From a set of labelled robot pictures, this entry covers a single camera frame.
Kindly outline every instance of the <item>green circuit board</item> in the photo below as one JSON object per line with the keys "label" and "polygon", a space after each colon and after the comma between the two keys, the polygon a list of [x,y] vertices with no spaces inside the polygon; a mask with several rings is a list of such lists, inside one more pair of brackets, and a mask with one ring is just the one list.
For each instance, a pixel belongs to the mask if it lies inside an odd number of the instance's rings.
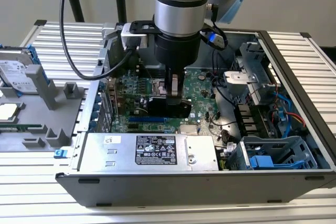
{"label": "green circuit board", "polygon": [[217,137],[219,129],[209,129],[209,122],[205,120],[205,113],[210,116],[217,112],[216,99],[206,72],[190,69],[186,71],[184,79],[183,98],[191,100],[192,109],[188,118],[167,118],[164,123],[129,122],[130,117],[147,116],[146,112],[137,110],[135,103],[141,98],[158,96],[158,88],[163,79],[139,78],[135,73],[128,71],[115,80],[114,90],[110,90],[110,97],[114,107],[111,132],[121,133],[179,133],[181,125],[197,125],[199,135]]}

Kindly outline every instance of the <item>hard drive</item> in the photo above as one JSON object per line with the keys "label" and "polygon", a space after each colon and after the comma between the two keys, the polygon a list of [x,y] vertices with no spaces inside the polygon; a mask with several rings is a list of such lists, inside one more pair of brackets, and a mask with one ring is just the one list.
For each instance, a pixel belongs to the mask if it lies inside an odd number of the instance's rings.
{"label": "hard drive", "polygon": [[18,94],[36,94],[36,87],[25,74],[31,64],[41,64],[34,47],[3,47],[0,45],[0,78],[5,87],[12,87]]}

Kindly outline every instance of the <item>metal rail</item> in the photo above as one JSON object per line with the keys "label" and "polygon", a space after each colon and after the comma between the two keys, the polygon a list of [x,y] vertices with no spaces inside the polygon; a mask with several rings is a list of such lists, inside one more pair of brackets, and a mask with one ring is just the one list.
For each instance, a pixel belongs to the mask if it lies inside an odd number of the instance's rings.
{"label": "metal rail", "polygon": [[269,32],[303,89],[336,136],[336,66],[311,38]]}

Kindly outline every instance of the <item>power supply label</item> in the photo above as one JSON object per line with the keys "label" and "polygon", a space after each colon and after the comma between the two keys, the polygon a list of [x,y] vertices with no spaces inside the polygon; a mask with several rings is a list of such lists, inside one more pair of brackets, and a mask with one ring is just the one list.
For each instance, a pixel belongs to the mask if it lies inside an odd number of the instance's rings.
{"label": "power supply label", "polygon": [[175,136],[136,136],[137,165],[177,165]]}

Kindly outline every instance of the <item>white wall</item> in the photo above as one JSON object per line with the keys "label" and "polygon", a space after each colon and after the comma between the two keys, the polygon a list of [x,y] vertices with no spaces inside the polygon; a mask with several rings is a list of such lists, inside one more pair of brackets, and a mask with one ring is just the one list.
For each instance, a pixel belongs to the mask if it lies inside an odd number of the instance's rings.
{"label": "white wall", "polygon": [[[116,22],[115,0],[80,0],[87,22]],[[126,0],[128,20],[151,19],[154,0]],[[37,19],[58,20],[59,0],[0,0],[0,43],[18,45]],[[336,45],[336,0],[245,0],[231,28],[307,31]],[[73,21],[69,5],[65,20]]]}

